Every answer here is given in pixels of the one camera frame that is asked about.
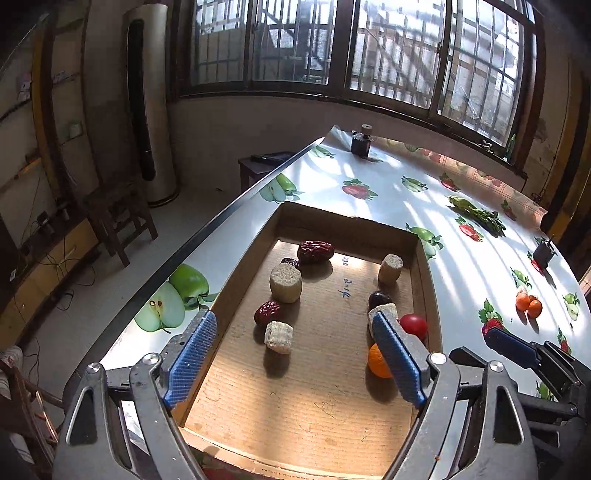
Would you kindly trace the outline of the orange tangerine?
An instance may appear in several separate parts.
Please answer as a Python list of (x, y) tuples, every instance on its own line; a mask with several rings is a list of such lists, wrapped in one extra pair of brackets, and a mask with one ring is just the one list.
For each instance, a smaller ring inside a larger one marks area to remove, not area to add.
[(520, 312), (527, 312), (531, 304), (530, 296), (525, 292), (519, 292), (516, 295), (516, 309)]
[(543, 310), (542, 302), (539, 299), (532, 297), (530, 299), (530, 303), (529, 303), (529, 306), (527, 309), (528, 316), (531, 319), (536, 319), (541, 315), (542, 310)]
[(382, 379), (391, 379), (393, 374), (384, 358), (377, 343), (370, 346), (367, 358), (367, 365), (370, 371), (377, 377)]

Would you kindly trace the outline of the red cherry tomato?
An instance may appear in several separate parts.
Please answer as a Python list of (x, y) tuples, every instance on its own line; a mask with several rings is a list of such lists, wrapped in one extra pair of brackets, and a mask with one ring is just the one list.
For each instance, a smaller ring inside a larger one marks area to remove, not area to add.
[(428, 337), (429, 327), (427, 321), (417, 314), (406, 314), (399, 319), (403, 330), (410, 335), (415, 335), (421, 342)]

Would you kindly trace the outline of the dark purple grape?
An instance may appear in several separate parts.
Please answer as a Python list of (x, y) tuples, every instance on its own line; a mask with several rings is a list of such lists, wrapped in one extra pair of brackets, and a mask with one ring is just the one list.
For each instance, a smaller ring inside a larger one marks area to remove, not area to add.
[(368, 299), (368, 306), (370, 310), (373, 310), (377, 308), (377, 306), (391, 304), (393, 302), (394, 300), (387, 293), (377, 290), (370, 294)]

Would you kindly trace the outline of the red dried jujube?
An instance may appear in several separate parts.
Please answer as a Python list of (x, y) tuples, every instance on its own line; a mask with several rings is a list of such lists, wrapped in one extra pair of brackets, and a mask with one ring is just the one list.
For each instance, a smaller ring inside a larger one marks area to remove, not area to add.
[(320, 240), (301, 242), (297, 248), (297, 259), (301, 265), (321, 264), (329, 261), (334, 254), (335, 247)]
[(266, 328), (270, 322), (280, 321), (283, 318), (283, 311), (280, 303), (274, 300), (266, 301), (254, 312), (253, 320), (257, 327)]

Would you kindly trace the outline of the large beige corn cob piece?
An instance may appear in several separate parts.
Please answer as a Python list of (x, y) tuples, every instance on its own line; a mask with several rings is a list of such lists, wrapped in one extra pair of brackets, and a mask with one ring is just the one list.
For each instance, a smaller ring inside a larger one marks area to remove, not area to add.
[(297, 302), (303, 290), (303, 278), (296, 267), (287, 263), (276, 265), (270, 272), (270, 291), (273, 299), (291, 304)]

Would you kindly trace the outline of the dark dried jujube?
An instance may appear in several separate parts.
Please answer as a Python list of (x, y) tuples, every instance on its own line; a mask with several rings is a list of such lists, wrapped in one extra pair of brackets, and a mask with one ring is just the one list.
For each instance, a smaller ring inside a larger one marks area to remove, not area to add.
[(281, 264), (288, 264), (290, 266), (293, 266), (297, 270), (300, 270), (301, 269), (300, 263), (298, 262), (297, 259), (294, 259), (294, 258), (290, 258), (290, 257), (283, 258), (283, 259), (281, 259), (280, 263)]

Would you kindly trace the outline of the fruit print tablecloth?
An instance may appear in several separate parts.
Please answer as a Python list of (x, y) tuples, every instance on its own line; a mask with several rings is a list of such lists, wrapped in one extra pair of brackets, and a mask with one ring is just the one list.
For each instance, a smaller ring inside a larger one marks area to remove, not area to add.
[(502, 327), (590, 360), (590, 310), (565, 258), (530, 256), (541, 211), (497, 181), (434, 153), (377, 141), (349, 153), (334, 129), (219, 216), (204, 240), (158, 274), (211, 305), (208, 372), (175, 418), (217, 479), (376, 479), (415, 420), (389, 379), (367, 369), (368, 299), (383, 259), (400, 315), (428, 321), (427, 347), (494, 360)]

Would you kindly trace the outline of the shallow cardboard box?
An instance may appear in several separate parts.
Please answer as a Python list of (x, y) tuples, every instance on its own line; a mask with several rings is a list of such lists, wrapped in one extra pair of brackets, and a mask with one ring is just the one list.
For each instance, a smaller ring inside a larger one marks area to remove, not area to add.
[[(294, 329), (288, 355), (266, 348), (253, 315), (270, 300), (270, 272), (305, 240), (335, 247), (304, 267), (296, 303), (283, 306)], [(404, 268), (388, 289), (400, 314), (429, 326), (442, 346), (435, 288), (420, 238), (362, 218), (297, 203), (276, 209), (212, 306), (213, 350), (174, 417), (211, 479), (379, 479), (416, 418), (391, 380), (367, 367), (368, 299), (384, 257)]]

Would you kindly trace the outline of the green leafy vegetable bunch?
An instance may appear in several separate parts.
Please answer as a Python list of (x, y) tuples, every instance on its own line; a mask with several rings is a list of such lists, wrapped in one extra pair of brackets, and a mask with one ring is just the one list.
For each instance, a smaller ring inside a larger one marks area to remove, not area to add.
[(506, 226), (497, 211), (478, 207), (468, 199), (460, 196), (450, 196), (448, 201), (452, 210), (467, 219), (475, 221), (493, 236), (503, 237), (505, 235)]

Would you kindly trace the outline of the wooden stool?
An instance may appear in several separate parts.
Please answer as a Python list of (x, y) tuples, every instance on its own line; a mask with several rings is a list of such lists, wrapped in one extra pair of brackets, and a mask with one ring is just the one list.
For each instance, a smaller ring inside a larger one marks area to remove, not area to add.
[(125, 249), (144, 231), (152, 240), (158, 237), (143, 191), (133, 178), (98, 187), (84, 198), (83, 206), (97, 239), (124, 268), (130, 264)]

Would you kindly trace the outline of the dark small side table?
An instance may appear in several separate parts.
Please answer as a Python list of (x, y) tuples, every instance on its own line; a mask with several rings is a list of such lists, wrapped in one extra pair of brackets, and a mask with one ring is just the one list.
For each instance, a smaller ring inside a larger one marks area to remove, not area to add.
[(245, 192), (293, 156), (294, 152), (280, 151), (238, 159), (240, 189)]

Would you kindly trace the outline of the dark red small jar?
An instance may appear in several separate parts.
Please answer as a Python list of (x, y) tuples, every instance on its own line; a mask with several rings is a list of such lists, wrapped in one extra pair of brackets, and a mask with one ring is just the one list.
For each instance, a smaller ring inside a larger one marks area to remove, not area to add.
[(373, 126), (362, 124), (360, 131), (353, 131), (351, 152), (361, 158), (368, 158), (372, 144)]

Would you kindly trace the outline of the window with metal bars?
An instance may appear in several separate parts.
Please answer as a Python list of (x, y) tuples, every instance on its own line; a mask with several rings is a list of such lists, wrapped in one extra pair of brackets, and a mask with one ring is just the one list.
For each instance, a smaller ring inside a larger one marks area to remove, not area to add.
[(178, 1), (173, 21), (183, 95), (358, 105), (525, 163), (546, 60), (528, 1)]

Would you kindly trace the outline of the white standing air conditioner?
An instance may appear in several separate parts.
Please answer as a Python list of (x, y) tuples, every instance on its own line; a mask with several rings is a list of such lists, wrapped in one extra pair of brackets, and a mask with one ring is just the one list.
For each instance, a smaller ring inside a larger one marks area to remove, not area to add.
[(156, 207), (178, 195), (171, 150), (166, 84), (168, 7), (143, 4), (124, 15), (126, 106), (131, 150), (147, 202)]

